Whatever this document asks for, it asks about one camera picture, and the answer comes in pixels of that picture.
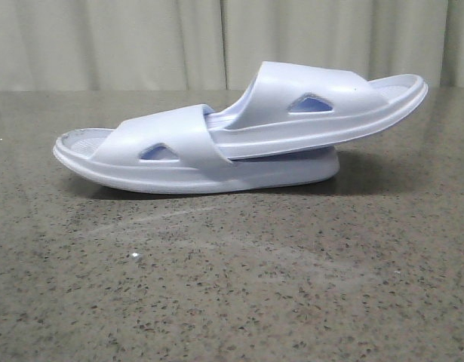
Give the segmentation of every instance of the slide sandal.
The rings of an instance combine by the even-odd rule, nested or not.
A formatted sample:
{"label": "slide sandal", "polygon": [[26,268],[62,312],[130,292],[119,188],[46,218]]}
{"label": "slide sandal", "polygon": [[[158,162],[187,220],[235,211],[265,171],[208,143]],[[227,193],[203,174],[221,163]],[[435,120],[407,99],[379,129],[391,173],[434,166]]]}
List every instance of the slide sandal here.
{"label": "slide sandal", "polygon": [[426,95],[418,75],[365,81],[352,72],[264,62],[228,109],[188,106],[59,137],[54,155],[105,186],[211,193],[328,179],[332,145],[391,127]]}

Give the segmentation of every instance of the granite countertop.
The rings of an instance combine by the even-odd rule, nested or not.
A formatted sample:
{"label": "granite countertop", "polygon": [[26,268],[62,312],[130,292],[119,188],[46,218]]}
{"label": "granite countertop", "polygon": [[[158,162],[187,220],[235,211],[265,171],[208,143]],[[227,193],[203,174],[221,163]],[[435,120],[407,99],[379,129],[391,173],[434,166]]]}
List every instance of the granite countertop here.
{"label": "granite countertop", "polygon": [[123,192],[80,127],[239,93],[0,93],[0,361],[464,361],[464,89],[338,147],[307,186]]}

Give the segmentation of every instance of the white slide sandal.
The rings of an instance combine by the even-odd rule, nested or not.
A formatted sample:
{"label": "white slide sandal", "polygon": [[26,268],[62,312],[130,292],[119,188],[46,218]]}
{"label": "white slide sandal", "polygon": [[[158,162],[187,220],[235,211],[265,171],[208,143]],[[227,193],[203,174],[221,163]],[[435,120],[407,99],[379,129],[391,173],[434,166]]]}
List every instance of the white slide sandal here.
{"label": "white slide sandal", "polygon": [[355,73],[264,62],[222,112],[188,106],[59,137],[54,155],[96,183],[149,193],[211,193],[322,181],[339,170],[332,145],[409,115],[418,75],[365,81]]}

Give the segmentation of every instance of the gray countertop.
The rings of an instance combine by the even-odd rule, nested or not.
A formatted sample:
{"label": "gray countertop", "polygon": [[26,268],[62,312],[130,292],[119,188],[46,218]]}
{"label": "gray countertop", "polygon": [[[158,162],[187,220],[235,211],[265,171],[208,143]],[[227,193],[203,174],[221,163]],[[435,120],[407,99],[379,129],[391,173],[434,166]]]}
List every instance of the gray countertop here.
{"label": "gray countertop", "polygon": [[52,156],[237,92],[0,93],[0,360],[464,361],[464,89],[307,186],[123,192]]}

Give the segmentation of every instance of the white curtain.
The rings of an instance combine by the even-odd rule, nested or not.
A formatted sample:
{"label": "white curtain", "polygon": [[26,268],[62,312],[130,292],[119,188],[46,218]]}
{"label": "white curtain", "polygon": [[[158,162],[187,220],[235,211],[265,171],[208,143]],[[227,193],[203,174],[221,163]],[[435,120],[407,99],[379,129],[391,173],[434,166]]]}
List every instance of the white curtain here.
{"label": "white curtain", "polygon": [[262,60],[464,86],[464,0],[0,0],[0,91],[243,89]]}

